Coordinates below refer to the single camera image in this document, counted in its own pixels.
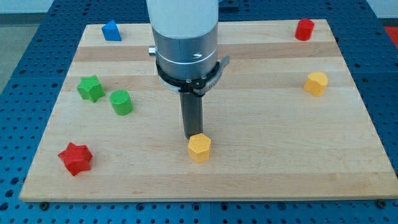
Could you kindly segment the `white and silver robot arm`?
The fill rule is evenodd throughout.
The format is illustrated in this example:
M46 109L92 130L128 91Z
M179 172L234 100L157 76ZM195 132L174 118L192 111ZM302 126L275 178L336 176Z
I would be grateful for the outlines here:
M202 98L230 57L218 58L218 0L147 0L162 83L180 95L186 138L203 132Z

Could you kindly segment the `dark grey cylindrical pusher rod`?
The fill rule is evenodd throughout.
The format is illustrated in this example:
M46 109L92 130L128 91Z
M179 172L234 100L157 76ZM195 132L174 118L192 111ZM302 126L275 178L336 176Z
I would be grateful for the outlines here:
M203 132L202 99L191 93L180 94L184 135L187 139Z

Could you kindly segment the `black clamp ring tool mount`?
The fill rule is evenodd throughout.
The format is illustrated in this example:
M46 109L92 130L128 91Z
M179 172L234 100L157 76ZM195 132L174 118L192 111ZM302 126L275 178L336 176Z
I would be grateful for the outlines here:
M217 84L230 59L230 56L225 56L203 77L188 80L172 78L163 71L158 62L155 64L159 79L166 88L176 93L190 93L200 98Z

